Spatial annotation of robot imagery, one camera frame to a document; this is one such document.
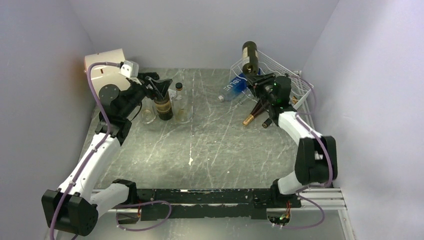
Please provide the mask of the clear blue label bottle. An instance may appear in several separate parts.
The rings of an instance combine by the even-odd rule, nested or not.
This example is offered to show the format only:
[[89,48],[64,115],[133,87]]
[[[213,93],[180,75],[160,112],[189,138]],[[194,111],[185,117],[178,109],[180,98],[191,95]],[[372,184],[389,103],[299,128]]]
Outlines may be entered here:
[[247,78],[243,73],[238,74],[226,84],[218,95],[221,102],[231,102],[242,104],[246,100],[257,102],[248,88]]

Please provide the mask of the dark primitivo wine bottle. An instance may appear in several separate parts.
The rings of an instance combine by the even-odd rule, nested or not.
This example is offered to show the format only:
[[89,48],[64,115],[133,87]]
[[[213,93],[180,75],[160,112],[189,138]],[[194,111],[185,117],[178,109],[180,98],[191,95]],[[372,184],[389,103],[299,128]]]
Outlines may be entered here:
[[167,91],[163,99],[155,99],[154,104],[158,117],[163,121],[168,121],[174,116],[169,92]]

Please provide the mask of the dark green wine bottle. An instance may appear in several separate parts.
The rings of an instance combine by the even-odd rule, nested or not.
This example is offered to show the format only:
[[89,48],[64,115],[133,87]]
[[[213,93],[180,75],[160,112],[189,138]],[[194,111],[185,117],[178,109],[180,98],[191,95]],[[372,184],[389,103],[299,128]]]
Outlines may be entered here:
[[245,75],[257,75],[259,72],[259,59],[257,45],[247,41],[242,46],[242,72]]

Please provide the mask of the clear bottle black cap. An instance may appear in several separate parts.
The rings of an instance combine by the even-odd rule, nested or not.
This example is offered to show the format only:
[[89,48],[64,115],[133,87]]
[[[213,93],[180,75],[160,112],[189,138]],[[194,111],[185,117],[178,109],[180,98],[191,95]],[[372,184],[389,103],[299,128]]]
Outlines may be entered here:
[[192,106],[189,104],[189,96],[182,82],[175,84],[176,94],[172,99],[173,114],[177,122],[189,123],[192,120]]

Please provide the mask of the clear glass bottle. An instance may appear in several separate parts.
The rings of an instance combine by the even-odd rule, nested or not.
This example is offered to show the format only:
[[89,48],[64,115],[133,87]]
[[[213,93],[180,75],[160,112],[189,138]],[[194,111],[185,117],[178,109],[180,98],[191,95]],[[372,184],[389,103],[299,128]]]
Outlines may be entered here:
[[140,120],[144,124],[150,124],[156,119],[154,102],[149,98],[144,98],[141,102]]

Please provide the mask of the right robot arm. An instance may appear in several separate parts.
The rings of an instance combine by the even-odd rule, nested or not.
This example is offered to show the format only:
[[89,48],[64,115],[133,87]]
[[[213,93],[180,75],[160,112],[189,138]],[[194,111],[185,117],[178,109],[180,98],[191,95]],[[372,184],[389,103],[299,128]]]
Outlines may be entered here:
[[284,130],[296,143],[297,153],[293,170],[273,182],[270,202],[282,207],[289,195],[309,187],[328,187],[337,178],[336,140],[314,130],[294,108],[292,80],[287,75],[247,75],[247,85],[253,95],[265,104],[266,124],[273,123]]

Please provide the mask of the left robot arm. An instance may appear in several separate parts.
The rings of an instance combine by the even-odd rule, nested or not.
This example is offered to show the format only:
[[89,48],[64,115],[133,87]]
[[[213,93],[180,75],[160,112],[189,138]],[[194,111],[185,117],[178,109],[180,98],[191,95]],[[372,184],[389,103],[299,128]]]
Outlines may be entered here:
[[162,99],[172,80],[146,75],[143,79],[131,78],[129,82],[126,90],[107,84],[95,94],[100,117],[88,150],[66,180],[57,189],[47,190],[41,198],[51,240],[56,232],[87,236],[98,219],[115,208],[164,203],[163,200],[141,201],[135,182],[124,179],[114,180],[109,187],[93,194],[100,173],[128,136],[132,126],[129,115],[145,98]]

